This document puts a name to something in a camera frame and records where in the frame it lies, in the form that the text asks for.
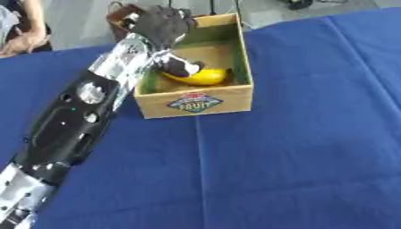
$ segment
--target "fruit box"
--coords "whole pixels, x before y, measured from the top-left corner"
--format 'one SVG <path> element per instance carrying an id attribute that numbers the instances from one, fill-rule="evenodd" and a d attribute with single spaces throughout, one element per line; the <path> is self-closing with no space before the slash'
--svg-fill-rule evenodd
<path id="1" fill-rule="evenodd" d="M 145 118 L 207 115 L 250 111 L 253 80 L 237 14 L 197 18 L 197 29 L 175 46 L 174 53 L 207 68 L 231 69 L 222 83 L 189 86 L 150 71 L 134 96 Z"/>

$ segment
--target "table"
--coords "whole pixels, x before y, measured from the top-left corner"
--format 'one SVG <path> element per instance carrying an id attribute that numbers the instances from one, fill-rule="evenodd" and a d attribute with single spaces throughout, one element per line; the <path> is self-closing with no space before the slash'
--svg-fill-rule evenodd
<path id="1" fill-rule="evenodd" d="M 249 113 L 144 120 L 132 98 L 34 228 L 401 227 L 401 9 L 245 34 Z M 110 47 L 0 61 L 0 165 Z"/>

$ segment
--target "robotic arm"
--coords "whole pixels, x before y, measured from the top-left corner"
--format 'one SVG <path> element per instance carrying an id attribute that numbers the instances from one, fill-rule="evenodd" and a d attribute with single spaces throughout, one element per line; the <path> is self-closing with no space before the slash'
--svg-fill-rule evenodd
<path id="1" fill-rule="evenodd" d="M 152 8 L 132 33 L 55 98 L 33 125 L 25 148 L 0 173 L 0 229 L 31 228 L 137 82 L 194 26 L 189 11 Z"/>

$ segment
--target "yellow banana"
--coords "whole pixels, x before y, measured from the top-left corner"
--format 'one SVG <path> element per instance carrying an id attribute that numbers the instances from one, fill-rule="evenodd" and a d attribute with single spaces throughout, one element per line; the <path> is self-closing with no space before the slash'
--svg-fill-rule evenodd
<path id="1" fill-rule="evenodd" d="M 174 81 L 180 81 L 195 86 L 211 86 L 222 82 L 228 75 L 227 69 L 203 69 L 200 72 L 188 77 L 177 77 L 170 73 L 163 72 L 163 75 Z"/>

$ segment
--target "person's hand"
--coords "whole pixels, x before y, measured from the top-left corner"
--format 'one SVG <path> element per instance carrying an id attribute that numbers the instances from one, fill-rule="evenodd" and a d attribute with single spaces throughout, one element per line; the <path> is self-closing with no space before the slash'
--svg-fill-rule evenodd
<path id="1" fill-rule="evenodd" d="M 141 15 L 132 32 L 149 39 L 160 51 L 171 48 L 196 25 L 190 10 L 154 6 Z"/>
<path id="2" fill-rule="evenodd" d="M 45 31 L 22 32 L 16 28 L 16 32 L 19 36 L 5 44 L 3 50 L 0 51 L 0 58 L 11 57 L 24 52 L 31 53 L 33 49 L 44 46 L 49 40 Z"/>

